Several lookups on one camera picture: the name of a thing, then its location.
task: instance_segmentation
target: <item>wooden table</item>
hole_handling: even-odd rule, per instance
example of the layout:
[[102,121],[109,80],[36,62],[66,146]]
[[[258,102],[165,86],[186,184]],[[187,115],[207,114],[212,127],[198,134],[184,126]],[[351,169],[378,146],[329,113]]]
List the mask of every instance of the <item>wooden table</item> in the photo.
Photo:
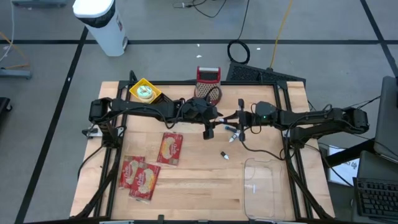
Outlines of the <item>wooden table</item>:
[[[99,97],[116,97],[117,86],[118,82],[103,82]],[[186,85],[159,85],[158,87],[173,100],[181,97],[189,99],[194,90],[194,86]],[[288,82],[288,87],[293,111],[308,111],[303,83]],[[258,101],[275,104],[274,91],[271,86],[221,86],[221,89],[223,98],[217,105],[217,109],[225,116],[237,110],[238,98],[244,99],[246,110],[250,110],[249,106]],[[280,91],[280,97],[281,102],[284,102],[282,91]],[[145,156],[146,162],[154,163],[159,153],[162,135],[167,131],[170,130],[166,129],[164,123],[154,118],[128,116],[122,158],[124,155]],[[222,126],[217,126],[215,137],[206,141],[202,137],[204,127],[199,124],[178,123],[172,131],[183,134],[178,166],[162,167],[152,201],[149,204],[130,198],[127,189],[117,189],[114,196],[112,219],[156,220],[158,215],[163,214],[166,220],[247,220],[243,197],[244,163],[249,158],[261,161],[269,161],[274,158],[266,153],[247,151],[239,141],[229,143],[228,139],[231,137],[231,133],[224,130]],[[245,143],[251,149],[265,149],[274,154],[279,154],[282,149],[280,131],[275,128],[262,127],[261,133],[257,135],[250,131],[246,133]],[[100,138],[89,140],[85,158],[100,144]],[[314,139],[311,139],[308,144],[318,147]],[[229,155],[229,160],[222,158],[221,151]],[[71,215],[80,212],[97,190],[104,155],[105,150],[102,150],[81,170]],[[302,160],[308,189],[326,212],[334,216],[320,153],[307,147],[302,149]],[[280,186],[273,188],[273,202],[259,198],[259,200],[252,201],[251,205],[258,205],[264,210],[265,215],[273,214],[274,208],[282,208],[278,209],[273,216],[283,220],[294,220],[286,164],[284,161],[273,161],[273,163],[280,163],[280,174],[264,177],[264,180],[272,179],[271,181]],[[302,194],[299,188],[297,190],[301,214],[304,217]],[[108,192],[103,197],[103,209],[101,209],[103,215],[107,201]]]

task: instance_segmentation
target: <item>yellow container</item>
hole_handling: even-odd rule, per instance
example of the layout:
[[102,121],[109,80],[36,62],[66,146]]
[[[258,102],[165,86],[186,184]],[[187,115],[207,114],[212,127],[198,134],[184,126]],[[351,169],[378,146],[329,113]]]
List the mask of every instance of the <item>yellow container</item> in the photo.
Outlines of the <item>yellow container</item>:
[[152,103],[154,100],[156,100],[156,98],[158,98],[160,96],[160,94],[162,93],[160,89],[156,88],[154,85],[152,85],[151,82],[149,82],[148,80],[146,80],[145,78],[141,78],[141,80],[139,80],[134,86],[132,86],[130,88],[130,93],[135,96],[138,100],[142,101],[138,95],[137,95],[137,89],[140,86],[149,86],[152,89],[153,94],[155,95],[154,98],[148,102],[148,103]]

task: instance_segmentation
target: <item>clear plastic container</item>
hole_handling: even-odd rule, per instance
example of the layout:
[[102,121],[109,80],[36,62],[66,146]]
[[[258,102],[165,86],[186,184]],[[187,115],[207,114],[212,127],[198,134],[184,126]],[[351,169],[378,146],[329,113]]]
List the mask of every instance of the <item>clear plastic container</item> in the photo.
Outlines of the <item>clear plastic container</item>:
[[285,220],[283,170],[279,161],[244,163],[244,212],[253,220]]

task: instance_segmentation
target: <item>red packet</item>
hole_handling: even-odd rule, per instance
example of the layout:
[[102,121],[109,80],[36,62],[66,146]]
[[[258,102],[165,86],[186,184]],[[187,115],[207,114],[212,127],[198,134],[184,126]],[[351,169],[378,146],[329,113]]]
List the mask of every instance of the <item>red packet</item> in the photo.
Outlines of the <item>red packet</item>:
[[136,175],[138,165],[140,162],[144,161],[145,157],[143,156],[124,156],[119,182],[120,189],[130,189],[134,176]]
[[177,165],[180,159],[182,134],[164,133],[157,162]]
[[134,182],[131,185],[130,197],[151,200],[159,172],[159,166],[140,162]]

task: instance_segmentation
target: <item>white cylinder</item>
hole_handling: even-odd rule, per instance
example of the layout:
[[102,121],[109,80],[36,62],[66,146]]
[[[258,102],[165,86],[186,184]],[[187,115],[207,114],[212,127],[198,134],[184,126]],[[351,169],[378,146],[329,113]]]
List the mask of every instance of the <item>white cylinder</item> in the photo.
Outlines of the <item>white cylinder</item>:
[[114,0],[76,0],[73,13],[91,32],[107,56],[124,53],[128,39]]

